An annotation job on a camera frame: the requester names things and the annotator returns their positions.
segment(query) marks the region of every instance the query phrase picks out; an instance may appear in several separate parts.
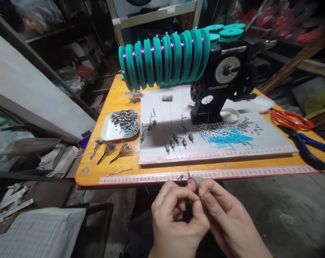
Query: orange table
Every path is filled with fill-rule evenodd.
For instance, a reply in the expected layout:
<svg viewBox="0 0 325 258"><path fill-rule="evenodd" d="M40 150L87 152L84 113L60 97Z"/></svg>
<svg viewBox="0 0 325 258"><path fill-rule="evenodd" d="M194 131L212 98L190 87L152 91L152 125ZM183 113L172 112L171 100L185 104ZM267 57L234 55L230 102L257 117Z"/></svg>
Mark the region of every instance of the orange table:
<svg viewBox="0 0 325 258"><path fill-rule="evenodd" d="M157 88L147 88L147 90L156 90ZM211 161L190 161L173 164L157 164L140 166L139 151L140 151L140 132L126 141L130 142L134 152L126 157L121 157L110 164L110 161L117 156L118 151L114 152L99 164L90 166L90 157L94 149L95 139L100 138L101 130L106 116L114 111L122 109L137 109L140 112L140 102L132 103L126 96L125 91L128 88L125 82L121 80L120 75L117 75L113 81L112 87L107 96L106 102L99 115L90 141L85 150L85 155L82 157L79 168L75 175L75 182L80 186L111 186L111 185L132 185L138 183L164 182L171 180L186 180L189 175L203 176L207 178L229 179L243 177L260 177L260 176L275 176L275 175L295 175L295 174L310 174L319 173L312 167L308 166L298 153L264 156L264 157L239 157L239 158L222 158ZM263 95L258 90L255 90L259 95ZM275 125L271 118L270 111L263 115L266 120ZM304 132L308 137L325 143L321 137L314 132ZM121 140L116 141L117 147L120 148ZM311 152L325 162L325 153L308 146ZM97 151L99 159L104 153L104 148L101 146ZM131 169L116 175L107 176L108 174Z"/></svg>

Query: black machine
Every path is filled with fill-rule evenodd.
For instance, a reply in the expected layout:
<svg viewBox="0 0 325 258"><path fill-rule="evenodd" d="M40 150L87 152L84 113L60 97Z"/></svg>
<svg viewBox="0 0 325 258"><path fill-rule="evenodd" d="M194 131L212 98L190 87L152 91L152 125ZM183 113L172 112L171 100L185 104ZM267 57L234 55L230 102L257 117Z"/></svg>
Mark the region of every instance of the black machine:
<svg viewBox="0 0 325 258"><path fill-rule="evenodd" d="M227 99L254 99L257 68L251 64L256 54L272 48L276 41L247 39L217 44L211 47L202 77L191 84L191 99L195 102L191 120L195 125L222 122L220 111Z"/></svg>

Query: red scissors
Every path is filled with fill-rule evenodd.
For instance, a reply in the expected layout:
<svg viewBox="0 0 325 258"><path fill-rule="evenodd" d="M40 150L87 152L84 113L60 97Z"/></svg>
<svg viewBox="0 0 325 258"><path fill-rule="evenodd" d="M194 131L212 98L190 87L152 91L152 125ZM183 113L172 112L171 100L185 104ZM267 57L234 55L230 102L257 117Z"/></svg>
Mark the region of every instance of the red scissors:
<svg viewBox="0 0 325 258"><path fill-rule="evenodd" d="M280 111L276 110L273 107L270 108L271 113L272 113L272 118L277 121L280 125L292 129L292 130L300 130L300 129L306 129L306 130L311 130L315 126L314 124L305 119L304 117L297 115L295 113L287 112L287 111Z"/></svg>

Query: white bowl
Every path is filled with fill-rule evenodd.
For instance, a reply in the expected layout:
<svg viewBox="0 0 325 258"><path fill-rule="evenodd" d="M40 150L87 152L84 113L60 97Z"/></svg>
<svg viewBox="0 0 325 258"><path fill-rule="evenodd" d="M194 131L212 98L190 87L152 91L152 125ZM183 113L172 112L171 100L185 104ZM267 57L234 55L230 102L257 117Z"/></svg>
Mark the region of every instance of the white bowl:
<svg viewBox="0 0 325 258"><path fill-rule="evenodd" d="M138 111L136 109L129 109L129 110L131 112L136 112L138 114ZM120 130L119 124L117 126L115 126L114 123L111 122L111 115L112 114L117 115L117 114L120 114L120 112L121 112L121 110L119 110L117 112L112 112L106 116L104 125L101 130L101 138L103 140L112 141L112 140L130 138L130 137L123 137L123 132L120 133L121 130Z"/></svg>
<svg viewBox="0 0 325 258"><path fill-rule="evenodd" d="M251 101L253 103L254 108L259 113L265 113L270 108L272 108L275 102L272 99L266 97L256 97L254 100Z"/></svg>
<svg viewBox="0 0 325 258"><path fill-rule="evenodd" d="M227 123L235 123L240 118L240 113L237 112L235 109L225 108L222 109L220 115L223 118L223 121Z"/></svg>

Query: ruler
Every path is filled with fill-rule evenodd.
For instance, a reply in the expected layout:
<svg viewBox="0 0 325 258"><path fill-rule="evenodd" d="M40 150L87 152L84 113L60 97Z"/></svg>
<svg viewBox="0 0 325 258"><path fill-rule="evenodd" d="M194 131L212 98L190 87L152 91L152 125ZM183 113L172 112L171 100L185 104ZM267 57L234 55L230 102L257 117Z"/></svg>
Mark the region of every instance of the ruler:
<svg viewBox="0 0 325 258"><path fill-rule="evenodd" d="M142 174L126 176L109 176L101 177L100 185L125 185L137 183L158 183L167 180L186 181L188 177L199 176L212 179L233 179L233 178L250 178L264 176L282 176L282 175L306 175L320 173L318 170L308 165L302 166L280 166L265 168L246 168L246 169L216 169L207 171L190 171L190 172L171 172L160 174Z"/></svg>
<svg viewBox="0 0 325 258"><path fill-rule="evenodd" d="M165 155L156 158L139 159L140 165L150 165L166 162L181 162L181 161L194 161L203 159L221 159L233 157L249 157L249 156L265 156L274 154L289 154L296 153L298 149L293 146L276 147L276 148L262 148L262 149L249 149L249 150L228 150L221 152L210 153L188 153L188 154L173 154Z"/></svg>

